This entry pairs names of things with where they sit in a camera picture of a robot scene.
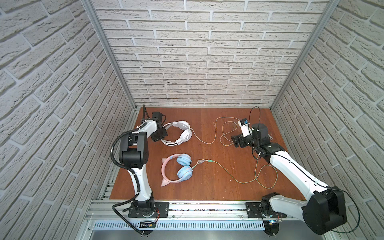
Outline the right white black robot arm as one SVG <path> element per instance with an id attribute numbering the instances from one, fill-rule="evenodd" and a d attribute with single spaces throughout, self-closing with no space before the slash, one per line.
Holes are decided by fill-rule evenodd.
<path id="1" fill-rule="evenodd" d="M 238 122 L 242 134 L 232 136 L 235 147 L 251 147 L 254 157 L 261 157 L 283 173 L 302 193 L 305 200 L 287 198 L 272 193 L 262 198 L 259 209 L 265 218 L 277 214 L 292 216 L 311 231 L 322 235 L 347 222 L 345 195 L 337 187 L 330 187 L 300 166 L 285 149 L 272 143 L 264 124 L 249 125 L 247 119 Z"/>

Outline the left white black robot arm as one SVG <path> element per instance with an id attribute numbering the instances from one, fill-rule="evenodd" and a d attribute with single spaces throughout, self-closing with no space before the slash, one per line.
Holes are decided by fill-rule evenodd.
<path id="1" fill-rule="evenodd" d="M 151 214 L 155 211 L 155 199 L 149 185 L 146 164 L 149 160 L 148 137 L 154 142 L 163 136 L 163 114 L 153 112 L 151 118 L 142 120 L 142 123 L 131 131 L 125 133 L 120 141 L 119 162 L 129 168 L 136 198 L 132 202 L 135 211 Z"/>

